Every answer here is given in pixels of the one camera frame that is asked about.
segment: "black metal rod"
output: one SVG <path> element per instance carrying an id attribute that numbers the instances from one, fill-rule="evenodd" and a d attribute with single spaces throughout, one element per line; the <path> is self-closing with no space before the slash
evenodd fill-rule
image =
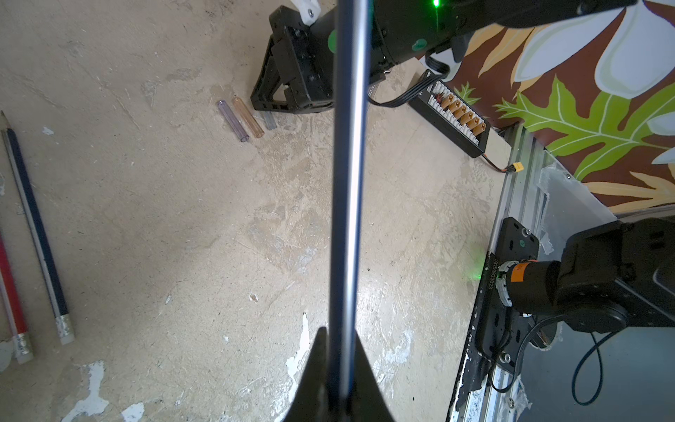
<path id="1" fill-rule="evenodd" d="M 347 413 L 354 379 L 356 286 L 371 44 L 369 0 L 340 0 L 335 27 L 335 144 L 327 391 L 329 410 L 342 417 Z"/>

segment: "white flower pattern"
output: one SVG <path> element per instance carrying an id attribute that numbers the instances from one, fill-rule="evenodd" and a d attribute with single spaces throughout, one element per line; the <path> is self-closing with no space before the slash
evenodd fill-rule
<path id="1" fill-rule="evenodd" d="M 653 0 L 675 6 L 675 0 Z M 556 22 L 525 47 L 514 80 L 536 78 L 566 61 L 607 28 L 623 9 Z M 612 95 L 632 99 L 675 68 L 675 27 L 640 0 L 627 7 L 619 29 L 595 68 L 595 83 Z"/>

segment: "green leaf pattern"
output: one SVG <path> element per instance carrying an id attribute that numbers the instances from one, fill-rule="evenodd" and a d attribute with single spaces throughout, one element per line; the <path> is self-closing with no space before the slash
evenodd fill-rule
<path id="1" fill-rule="evenodd" d="M 455 88 L 455 93 L 459 95 L 460 98 L 463 99 L 466 104 L 474 105 L 475 103 L 478 103 L 478 100 L 480 99 L 471 97 L 471 93 L 473 92 L 474 89 L 476 88 L 471 88 L 467 82 L 466 84 L 462 85 L 462 89 Z"/>
<path id="2" fill-rule="evenodd" d="M 530 131 L 550 128 L 565 136 L 548 144 L 554 155 L 565 156 L 577 153 L 597 144 L 603 146 L 588 154 L 579 164 L 574 177 L 583 180 L 592 172 L 611 167 L 635 147 L 668 149 L 644 142 L 652 134 L 647 122 L 659 115 L 675 111 L 675 84 L 661 89 L 636 109 L 622 130 L 619 123 L 628 114 L 630 100 L 605 92 L 595 98 L 588 118 L 576 112 L 576 99 L 565 85 L 553 79 L 553 87 L 547 107 L 532 104 L 522 93 L 516 103 L 502 99 L 495 107 L 507 117 L 519 117 Z"/>

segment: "green sticker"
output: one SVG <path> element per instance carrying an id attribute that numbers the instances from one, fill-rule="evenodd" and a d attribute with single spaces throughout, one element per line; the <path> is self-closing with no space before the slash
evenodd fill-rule
<path id="1" fill-rule="evenodd" d="M 333 54 L 338 50 L 338 34 L 335 30 L 328 36 L 328 49 L 332 51 Z"/>
<path id="2" fill-rule="evenodd" d="M 413 51 L 420 51 L 424 47 L 427 46 L 427 40 L 424 38 L 420 38 L 417 41 L 415 41 L 415 44 L 412 45 L 412 50 Z"/>

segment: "plastic tube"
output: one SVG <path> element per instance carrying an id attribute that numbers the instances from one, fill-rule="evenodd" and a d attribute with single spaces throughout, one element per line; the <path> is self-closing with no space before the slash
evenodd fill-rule
<path id="1" fill-rule="evenodd" d="M 251 129 L 251 132 L 253 132 L 253 136 L 262 138 L 265 131 L 263 131 L 258 122 L 255 121 L 253 114 L 251 114 L 246 104 L 244 104 L 244 100 L 239 97 L 234 97 L 232 101 L 234 102 L 234 108 L 237 109 L 241 118 L 246 122 L 246 125 Z"/>
<path id="2" fill-rule="evenodd" d="M 248 134 L 244 130 L 244 127 L 239 123 L 239 119 L 234 115 L 232 109 L 227 105 L 225 100 L 218 101 L 218 110 L 225 116 L 225 120 L 229 123 L 229 126 L 232 128 L 234 133 L 239 137 L 239 140 L 246 142 L 248 140 Z"/>
<path id="3" fill-rule="evenodd" d="M 265 121 L 267 130 L 274 130 L 277 128 L 277 122 L 275 122 L 271 111 L 261 111 L 260 114 L 263 115 L 263 120 Z"/>

